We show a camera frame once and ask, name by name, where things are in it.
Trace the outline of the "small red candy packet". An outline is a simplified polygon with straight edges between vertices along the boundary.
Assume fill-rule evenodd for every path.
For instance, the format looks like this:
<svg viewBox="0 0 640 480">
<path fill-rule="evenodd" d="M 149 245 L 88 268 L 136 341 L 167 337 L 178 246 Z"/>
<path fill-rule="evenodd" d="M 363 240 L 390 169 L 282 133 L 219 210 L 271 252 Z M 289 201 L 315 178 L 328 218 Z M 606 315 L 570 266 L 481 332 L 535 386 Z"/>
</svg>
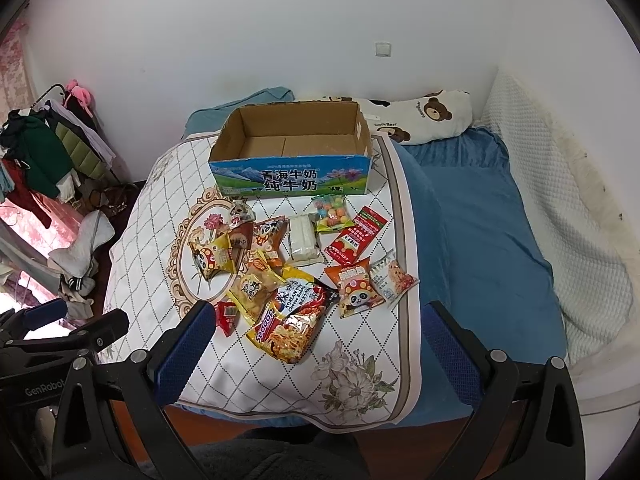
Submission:
<svg viewBox="0 0 640 480">
<path fill-rule="evenodd" d="M 233 301 L 221 300 L 214 305 L 216 326 L 226 337 L 230 337 L 238 322 L 239 311 Z"/>
</svg>

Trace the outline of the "yellow panda snack bag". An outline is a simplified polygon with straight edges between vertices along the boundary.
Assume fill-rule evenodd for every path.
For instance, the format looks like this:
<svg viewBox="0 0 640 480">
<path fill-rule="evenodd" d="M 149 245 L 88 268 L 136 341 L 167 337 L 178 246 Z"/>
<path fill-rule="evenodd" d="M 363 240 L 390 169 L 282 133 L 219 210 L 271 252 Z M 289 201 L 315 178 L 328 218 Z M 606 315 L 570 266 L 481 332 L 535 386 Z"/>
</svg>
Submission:
<svg viewBox="0 0 640 480">
<path fill-rule="evenodd" d="M 204 243 L 194 238 L 188 241 L 188 245 L 196 268 L 206 282 L 210 282 L 219 272 L 235 274 L 235 263 L 227 233 Z"/>
</svg>

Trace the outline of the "Sedaap instant noodle packet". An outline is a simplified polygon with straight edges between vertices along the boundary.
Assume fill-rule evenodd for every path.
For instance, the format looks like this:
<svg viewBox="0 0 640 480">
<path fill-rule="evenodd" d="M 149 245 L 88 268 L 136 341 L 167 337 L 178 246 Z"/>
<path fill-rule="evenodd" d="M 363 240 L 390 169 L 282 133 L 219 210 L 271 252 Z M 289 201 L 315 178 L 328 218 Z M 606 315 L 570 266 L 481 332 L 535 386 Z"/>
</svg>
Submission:
<svg viewBox="0 0 640 480">
<path fill-rule="evenodd" d="M 296 364 L 303 359 L 338 292 L 318 280 L 288 278 L 269 297 L 262 315 L 246 333 L 256 348 L 273 359 Z"/>
</svg>

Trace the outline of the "brown cake packet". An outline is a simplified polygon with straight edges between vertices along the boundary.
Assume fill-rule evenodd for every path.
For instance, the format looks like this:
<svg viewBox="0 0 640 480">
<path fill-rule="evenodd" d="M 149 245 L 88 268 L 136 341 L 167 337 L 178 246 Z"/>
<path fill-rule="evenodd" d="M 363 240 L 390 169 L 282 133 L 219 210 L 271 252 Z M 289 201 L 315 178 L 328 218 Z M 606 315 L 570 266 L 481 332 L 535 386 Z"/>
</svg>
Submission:
<svg viewBox="0 0 640 480">
<path fill-rule="evenodd" d="M 254 222 L 245 222 L 229 231 L 231 255 L 235 264 L 239 264 L 244 254 L 252 247 Z"/>
</svg>

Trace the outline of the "orange panda snack bag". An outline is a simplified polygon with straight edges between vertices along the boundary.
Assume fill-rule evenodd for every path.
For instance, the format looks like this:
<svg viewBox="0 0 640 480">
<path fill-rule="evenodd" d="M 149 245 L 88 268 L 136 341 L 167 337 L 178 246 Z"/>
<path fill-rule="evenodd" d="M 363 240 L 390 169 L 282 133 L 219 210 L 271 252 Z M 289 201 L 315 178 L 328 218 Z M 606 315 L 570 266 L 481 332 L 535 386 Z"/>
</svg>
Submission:
<svg viewBox="0 0 640 480">
<path fill-rule="evenodd" d="M 252 249 L 261 252 L 272 268 L 283 266 L 280 245 L 288 228 L 285 216 L 257 221 L 253 226 Z"/>
<path fill-rule="evenodd" d="M 340 318 L 349 318 L 385 302 L 373 286 L 369 258 L 349 266 L 328 266 L 324 273 L 337 287 Z"/>
</svg>

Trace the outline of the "small green white packet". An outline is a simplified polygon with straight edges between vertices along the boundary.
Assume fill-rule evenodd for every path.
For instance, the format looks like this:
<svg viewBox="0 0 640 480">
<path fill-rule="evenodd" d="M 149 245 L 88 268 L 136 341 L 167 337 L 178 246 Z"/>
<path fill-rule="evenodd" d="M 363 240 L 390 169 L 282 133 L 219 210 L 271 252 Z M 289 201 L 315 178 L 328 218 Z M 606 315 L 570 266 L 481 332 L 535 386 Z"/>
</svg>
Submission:
<svg viewBox="0 0 640 480">
<path fill-rule="evenodd" d="M 246 200 L 238 198 L 237 200 L 234 200 L 232 202 L 231 208 L 229 210 L 230 229 L 234 230 L 245 223 L 254 221 L 255 213 L 252 207 L 246 202 Z"/>
</svg>

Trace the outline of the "clear bear biscuit bag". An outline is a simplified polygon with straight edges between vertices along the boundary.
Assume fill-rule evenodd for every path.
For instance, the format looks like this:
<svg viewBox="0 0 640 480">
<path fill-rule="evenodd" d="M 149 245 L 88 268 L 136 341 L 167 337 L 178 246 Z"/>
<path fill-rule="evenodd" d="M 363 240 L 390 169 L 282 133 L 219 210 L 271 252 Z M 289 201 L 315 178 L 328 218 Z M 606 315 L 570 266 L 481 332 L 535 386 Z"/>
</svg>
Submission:
<svg viewBox="0 0 640 480">
<path fill-rule="evenodd" d="M 394 250 L 390 250 L 370 265 L 370 275 L 375 291 L 383 297 L 384 304 L 389 309 L 393 309 L 401 298 L 419 283 L 417 278 L 399 264 Z"/>
</svg>

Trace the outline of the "white wafer packet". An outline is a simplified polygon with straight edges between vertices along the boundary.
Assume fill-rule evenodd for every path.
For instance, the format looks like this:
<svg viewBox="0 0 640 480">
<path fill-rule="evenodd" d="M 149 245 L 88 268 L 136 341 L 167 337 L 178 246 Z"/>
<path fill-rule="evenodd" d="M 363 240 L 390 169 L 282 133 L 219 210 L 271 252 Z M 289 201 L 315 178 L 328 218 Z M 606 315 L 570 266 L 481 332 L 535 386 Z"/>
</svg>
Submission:
<svg viewBox="0 0 640 480">
<path fill-rule="evenodd" d="M 316 233 L 315 214 L 299 214 L 288 219 L 288 264 L 301 268 L 324 261 Z"/>
</svg>

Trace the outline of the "red white snack packet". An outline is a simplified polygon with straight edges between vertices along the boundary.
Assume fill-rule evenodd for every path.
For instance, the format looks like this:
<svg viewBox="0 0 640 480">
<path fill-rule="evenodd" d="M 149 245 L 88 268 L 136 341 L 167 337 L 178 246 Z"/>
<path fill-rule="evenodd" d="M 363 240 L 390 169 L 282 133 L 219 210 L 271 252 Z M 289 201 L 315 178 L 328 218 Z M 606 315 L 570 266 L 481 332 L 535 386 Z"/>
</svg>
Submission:
<svg viewBox="0 0 640 480">
<path fill-rule="evenodd" d="M 363 206 L 354 224 L 345 228 L 338 237 L 324 248 L 324 253 L 340 266 L 355 263 L 370 245 L 372 240 L 381 233 L 388 220 L 368 206 Z"/>
</svg>

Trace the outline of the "colourful candy ball bag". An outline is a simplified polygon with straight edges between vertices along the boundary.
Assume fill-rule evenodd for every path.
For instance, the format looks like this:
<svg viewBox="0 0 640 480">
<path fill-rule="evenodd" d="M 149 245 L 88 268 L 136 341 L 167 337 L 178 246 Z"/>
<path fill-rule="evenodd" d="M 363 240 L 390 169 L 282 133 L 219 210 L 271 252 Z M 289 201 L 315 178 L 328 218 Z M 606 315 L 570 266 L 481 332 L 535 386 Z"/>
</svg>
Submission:
<svg viewBox="0 0 640 480">
<path fill-rule="evenodd" d="M 340 232 L 354 225 L 343 195 L 318 195 L 314 196 L 312 201 L 317 213 L 317 221 L 314 224 L 317 233 Z"/>
</svg>

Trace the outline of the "yellow rice cracker bag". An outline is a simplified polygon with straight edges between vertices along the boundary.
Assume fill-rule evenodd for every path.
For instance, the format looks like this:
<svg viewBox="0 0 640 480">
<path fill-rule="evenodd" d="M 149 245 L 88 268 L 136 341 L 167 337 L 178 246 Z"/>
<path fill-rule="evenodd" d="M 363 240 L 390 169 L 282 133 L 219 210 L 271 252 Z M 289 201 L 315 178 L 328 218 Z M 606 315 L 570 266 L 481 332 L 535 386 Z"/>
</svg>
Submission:
<svg viewBox="0 0 640 480">
<path fill-rule="evenodd" d="M 242 318 L 253 325 L 259 321 L 271 294 L 284 283 L 285 279 L 271 269 L 264 253 L 251 250 L 244 255 L 227 296 L 238 307 Z"/>
</svg>

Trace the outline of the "blue bed sheet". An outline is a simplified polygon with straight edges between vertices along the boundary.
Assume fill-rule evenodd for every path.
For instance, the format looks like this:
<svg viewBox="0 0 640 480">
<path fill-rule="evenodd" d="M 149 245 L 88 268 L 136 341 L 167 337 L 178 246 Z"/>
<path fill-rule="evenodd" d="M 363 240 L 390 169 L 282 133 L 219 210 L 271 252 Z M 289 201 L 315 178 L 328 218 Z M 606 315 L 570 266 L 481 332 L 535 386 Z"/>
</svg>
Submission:
<svg viewBox="0 0 640 480">
<path fill-rule="evenodd" d="M 397 145 L 416 222 L 420 306 L 440 301 L 487 349 L 544 363 L 567 341 L 552 266 L 525 214 L 498 136 Z"/>
</svg>

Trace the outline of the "white knitted blanket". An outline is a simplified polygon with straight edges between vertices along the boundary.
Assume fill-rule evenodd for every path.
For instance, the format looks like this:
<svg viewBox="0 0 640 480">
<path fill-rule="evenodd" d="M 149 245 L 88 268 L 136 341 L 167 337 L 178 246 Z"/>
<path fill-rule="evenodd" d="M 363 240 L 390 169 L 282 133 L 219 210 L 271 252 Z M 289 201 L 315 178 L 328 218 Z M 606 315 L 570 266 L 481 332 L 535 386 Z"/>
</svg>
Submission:
<svg viewBox="0 0 640 480">
<path fill-rule="evenodd" d="M 506 70 L 480 125 L 509 151 L 537 244 L 552 265 L 584 415 L 639 401 L 639 240 L 577 136 Z"/>
</svg>

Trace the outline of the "clothes rack with clothes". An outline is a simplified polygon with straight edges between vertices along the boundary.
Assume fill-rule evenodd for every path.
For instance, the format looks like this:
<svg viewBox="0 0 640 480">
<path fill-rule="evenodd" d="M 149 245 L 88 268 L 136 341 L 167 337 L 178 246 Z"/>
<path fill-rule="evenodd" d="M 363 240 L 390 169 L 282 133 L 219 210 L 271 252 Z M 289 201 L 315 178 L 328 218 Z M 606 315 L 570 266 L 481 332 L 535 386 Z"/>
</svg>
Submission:
<svg viewBox="0 0 640 480">
<path fill-rule="evenodd" d="M 117 155 L 99 133 L 93 95 L 77 80 L 56 84 L 29 108 L 10 110 L 1 125 L 1 199 L 44 227 L 75 229 L 99 210 L 112 216 L 125 204 Z"/>
</svg>

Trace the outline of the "teal pillow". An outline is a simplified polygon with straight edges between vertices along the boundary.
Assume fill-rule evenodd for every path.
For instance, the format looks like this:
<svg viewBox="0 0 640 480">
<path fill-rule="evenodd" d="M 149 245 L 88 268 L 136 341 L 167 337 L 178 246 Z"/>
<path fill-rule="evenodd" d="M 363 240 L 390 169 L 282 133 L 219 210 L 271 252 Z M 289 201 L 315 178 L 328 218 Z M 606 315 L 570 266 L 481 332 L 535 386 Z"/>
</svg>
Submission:
<svg viewBox="0 0 640 480">
<path fill-rule="evenodd" d="M 242 99 L 213 107 L 201 108 L 193 112 L 186 120 L 182 140 L 195 133 L 215 132 L 238 108 L 247 105 L 287 103 L 295 100 L 294 92 L 285 87 L 272 87 L 258 90 Z"/>
</svg>

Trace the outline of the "cardboard milk box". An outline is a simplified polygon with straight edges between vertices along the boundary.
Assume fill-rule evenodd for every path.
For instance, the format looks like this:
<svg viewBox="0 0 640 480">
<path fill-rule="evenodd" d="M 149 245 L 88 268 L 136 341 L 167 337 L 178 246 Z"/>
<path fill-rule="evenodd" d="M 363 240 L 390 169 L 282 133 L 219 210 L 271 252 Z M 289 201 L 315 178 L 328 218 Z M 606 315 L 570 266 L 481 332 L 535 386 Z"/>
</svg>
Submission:
<svg viewBox="0 0 640 480">
<path fill-rule="evenodd" d="M 372 156 L 368 124 L 356 102 L 302 101 L 232 112 L 208 164 L 228 196 L 362 195 Z"/>
</svg>

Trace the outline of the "bear print pillow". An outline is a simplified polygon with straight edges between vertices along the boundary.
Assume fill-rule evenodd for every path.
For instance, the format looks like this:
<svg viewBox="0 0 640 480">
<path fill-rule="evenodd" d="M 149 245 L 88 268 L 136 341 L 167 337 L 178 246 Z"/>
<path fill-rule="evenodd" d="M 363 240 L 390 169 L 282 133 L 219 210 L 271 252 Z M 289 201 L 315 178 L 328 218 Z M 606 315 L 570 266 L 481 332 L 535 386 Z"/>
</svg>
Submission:
<svg viewBox="0 0 640 480">
<path fill-rule="evenodd" d="M 329 101 L 356 102 L 372 133 L 386 134 L 405 145 L 427 144 L 460 136 L 473 122 L 468 92 L 439 90 L 412 100 L 382 101 L 328 96 Z"/>
</svg>

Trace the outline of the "white wall switch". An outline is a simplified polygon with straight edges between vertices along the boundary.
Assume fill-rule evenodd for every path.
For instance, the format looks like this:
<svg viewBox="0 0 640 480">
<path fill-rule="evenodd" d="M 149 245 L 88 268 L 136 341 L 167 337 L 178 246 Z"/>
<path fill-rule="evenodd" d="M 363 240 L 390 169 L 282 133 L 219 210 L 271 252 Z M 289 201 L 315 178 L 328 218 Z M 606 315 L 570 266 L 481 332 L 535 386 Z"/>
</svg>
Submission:
<svg viewBox="0 0 640 480">
<path fill-rule="evenodd" d="M 377 42 L 374 48 L 377 58 L 389 58 L 392 55 L 392 45 L 389 42 Z"/>
</svg>

